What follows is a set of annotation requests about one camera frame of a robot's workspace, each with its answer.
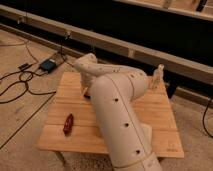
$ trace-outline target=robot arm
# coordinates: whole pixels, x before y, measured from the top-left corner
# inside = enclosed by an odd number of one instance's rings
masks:
[[[89,74],[86,79],[93,80],[87,84],[91,102],[114,169],[162,170],[131,106],[147,90],[147,75],[132,67],[97,64],[93,54],[79,58],[74,65],[84,74],[82,79]]]

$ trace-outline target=power adapter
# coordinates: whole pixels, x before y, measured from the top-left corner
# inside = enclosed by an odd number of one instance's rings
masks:
[[[48,72],[48,73],[52,72],[56,67],[57,67],[57,65],[56,65],[55,61],[53,61],[51,59],[46,59],[39,65],[39,69],[41,69],[42,71]]]
[[[54,53],[49,59],[46,59],[39,65],[39,69],[45,72],[52,72],[66,59],[58,52]]]

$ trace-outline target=black cable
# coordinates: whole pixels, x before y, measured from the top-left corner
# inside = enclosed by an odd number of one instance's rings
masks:
[[[12,99],[10,99],[10,100],[7,100],[7,101],[0,101],[0,104],[6,104],[6,103],[13,102],[13,101],[19,99],[20,97],[22,97],[26,92],[29,92],[29,93],[32,94],[32,95],[47,95],[47,94],[55,93],[55,92],[33,93],[32,91],[29,90],[29,84],[28,84],[28,82],[29,82],[30,80],[33,79],[34,75],[40,76],[40,77],[41,77],[41,76],[43,76],[44,74],[46,74],[46,73],[41,74],[41,75],[36,74],[36,71],[37,71],[37,70],[38,70],[38,69],[36,69],[34,72],[33,72],[33,71],[18,71],[18,72],[13,72],[13,73],[7,74],[7,75],[5,75],[4,77],[0,78],[0,80],[3,80],[4,78],[6,78],[6,77],[8,77],[8,76],[10,76],[10,75],[20,73],[20,75],[19,75],[19,81],[16,81],[16,82],[10,84],[5,90],[3,90],[3,91],[0,93],[0,97],[1,97],[3,94],[5,94],[11,87],[13,87],[13,86],[15,86],[15,85],[17,85],[17,84],[21,84],[21,83],[22,83],[22,84],[23,84],[23,83],[25,84],[25,90],[24,90],[20,95],[18,95],[18,96],[16,96],[16,97],[12,98]],[[23,76],[26,75],[26,74],[30,74],[30,75],[29,75],[26,79],[24,79]]]
[[[207,106],[206,106],[205,112],[204,112],[204,114],[203,114],[202,123],[203,123],[203,128],[204,128],[204,130],[206,131],[206,133],[208,134],[208,136],[211,137],[211,138],[213,138],[213,134],[211,134],[211,133],[208,131],[208,129],[207,129],[207,127],[206,127],[206,124],[205,124],[206,113],[207,113],[207,111],[208,111],[208,108],[209,108],[211,102],[212,102],[212,97],[210,98],[210,100],[209,100],[209,102],[208,102],[208,104],[207,104]]]
[[[10,102],[13,102],[17,99],[19,99],[20,97],[22,97],[28,90],[28,84],[26,84],[25,82],[22,82],[22,81],[16,81],[14,83],[12,83],[11,85],[9,85],[2,93],[0,93],[0,96],[2,96],[5,92],[7,92],[7,90],[9,90],[11,87],[13,87],[14,85],[16,84],[19,84],[19,83],[24,83],[25,84],[25,90],[18,96],[16,96],[15,98],[12,98],[10,100],[7,100],[7,101],[0,101],[0,104],[6,104],[6,103],[10,103]]]
[[[62,52],[62,51],[63,51],[63,46],[62,46],[62,44],[61,44],[61,48],[60,48],[60,55],[61,55],[61,58],[63,59],[63,61],[64,61],[66,64],[68,64],[68,65],[71,66],[71,67],[74,67],[73,64],[67,62],[66,59],[64,59],[64,55],[63,55],[63,52]]]
[[[35,93],[35,92],[32,92],[30,89],[28,89],[27,91],[28,91],[30,94],[32,94],[32,95],[36,95],[36,96],[48,95],[48,94],[56,93],[56,91],[52,91],[52,92],[45,92],[45,93]]]
[[[6,77],[9,77],[9,76],[11,76],[11,75],[18,74],[18,73],[21,73],[21,72],[22,72],[22,71],[16,71],[16,72],[9,73],[9,74],[4,75],[3,77],[1,77],[0,80],[3,80],[3,79],[5,79]]]
[[[26,49],[27,49],[28,54],[29,54],[29,55],[34,59],[34,61],[35,61],[35,63],[33,63],[32,65],[37,64],[37,63],[39,62],[38,59],[37,59],[37,58],[32,54],[32,52],[29,50],[27,44],[25,45],[25,47],[26,47]]]
[[[26,45],[28,42],[29,42],[29,40],[27,40],[23,43],[17,43],[17,44],[0,44],[0,47],[22,46],[22,45]]]
[[[55,95],[55,93],[53,93],[35,112],[33,112],[31,114],[31,116],[24,121],[24,123],[1,145],[0,150],[7,145],[7,143],[27,124],[27,122],[29,122],[40,110],[41,108]]]

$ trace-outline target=wooden table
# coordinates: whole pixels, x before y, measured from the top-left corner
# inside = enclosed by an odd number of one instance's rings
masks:
[[[139,120],[152,126],[152,147],[158,157],[183,158],[184,152],[164,83],[133,102]],[[70,136],[63,133],[66,117],[72,113]],[[65,163],[60,151],[104,153],[107,148],[96,123],[90,100],[80,90],[80,74],[65,72],[50,107],[38,148],[52,150]]]

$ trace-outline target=floor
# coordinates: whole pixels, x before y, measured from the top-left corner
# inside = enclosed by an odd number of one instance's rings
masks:
[[[6,31],[0,30],[0,45],[17,44],[25,40]],[[51,56],[55,51],[35,42],[29,42],[31,53],[41,62]],[[72,63],[75,58],[68,56]],[[23,63],[33,63],[25,46],[0,46],[0,77],[5,73],[17,71]],[[57,89],[64,71],[75,72],[66,63],[62,64],[53,73],[35,77],[30,81],[30,89],[34,92],[50,92]],[[3,80],[0,84],[2,92],[9,84],[17,81],[18,75]],[[0,101],[13,98],[23,91],[23,85],[16,85],[0,97]],[[184,159],[165,158],[161,165],[165,171],[212,171],[213,170],[213,139],[209,138],[202,127],[202,114],[205,105],[197,103],[199,99],[207,98],[195,94],[196,102],[189,100],[180,89],[171,99],[180,136],[185,151]],[[42,103],[50,95],[33,96],[26,93],[18,100],[0,105],[0,170],[1,171],[108,171],[112,170],[107,155],[63,153],[69,165],[63,167],[53,152],[39,151],[37,142],[44,124],[48,108],[52,99],[44,105],[35,115]],[[213,132],[213,110],[207,112],[208,127]]]

